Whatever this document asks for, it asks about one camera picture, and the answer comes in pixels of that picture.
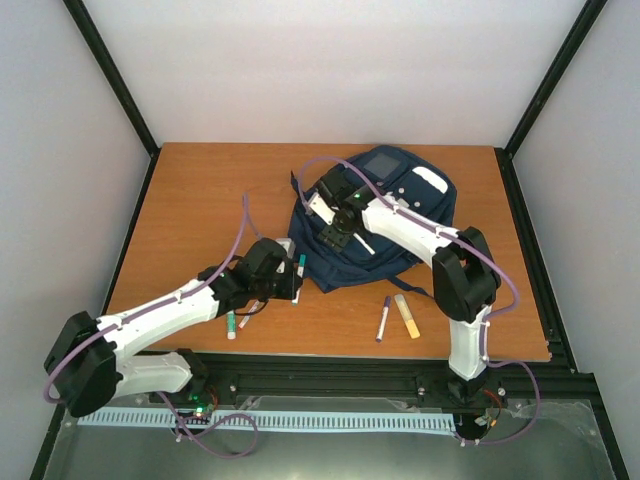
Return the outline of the green capped marker pen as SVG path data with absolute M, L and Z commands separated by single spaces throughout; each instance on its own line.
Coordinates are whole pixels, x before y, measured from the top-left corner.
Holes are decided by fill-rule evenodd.
M 297 265 L 297 269 L 296 269 L 295 277 L 294 277 L 294 287 L 295 287 L 295 289 L 294 289 L 294 296 L 292 298 L 292 304 L 293 305 L 298 305 L 299 304 L 301 288 L 302 288 L 303 281 L 304 281 L 305 263 L 306 263 L 306 255 L 305 254 L 301 254 L 300 257 L 299 257 L 299 261 L 298 261 L 298 265 Z

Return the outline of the navy blue student backpack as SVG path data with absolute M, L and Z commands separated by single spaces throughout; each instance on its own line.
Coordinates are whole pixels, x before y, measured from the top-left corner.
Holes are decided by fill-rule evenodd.
M 439 168 L 412 152 L 380 145 L 338 163 L 309 189 L 301 174 L 288 235 L 305 259 L 305 275 L 324 293 L 379 281 L 406 292 L 421 287 L 400 279 L 430 264 L 448 240 L 457 189 Z

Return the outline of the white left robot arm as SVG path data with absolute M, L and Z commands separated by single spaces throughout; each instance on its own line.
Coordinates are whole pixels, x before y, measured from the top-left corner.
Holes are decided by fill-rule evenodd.
M 148 303 L 97 318 L 86 311 L 71 316 L 45 359 L 45 389 L 57 391 L 57 402 L 74 418 L 141 393 L 201 400 L 208 378 L 186 351 L 147 355 L 145 349 L 191 326 L 245 314 L 253 301 L 294 300 L 303 283 L 294 251 L 290 238 L 262 238 L 233 256 L 230 267 L 212 266 Z

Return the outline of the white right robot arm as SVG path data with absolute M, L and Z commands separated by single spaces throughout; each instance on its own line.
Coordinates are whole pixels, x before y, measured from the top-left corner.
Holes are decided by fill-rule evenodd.
M 329 172 L 315 183 L 309 208 L 340 233 L 379 235 L 426 264 L 432 271 L 434 301 L 449 319 L 449 369 L 464 381 L 483 374 L 487 322 L 501 279 L 480 231 L 441 225 L 367 180 L 353 184 L 345 171 Z

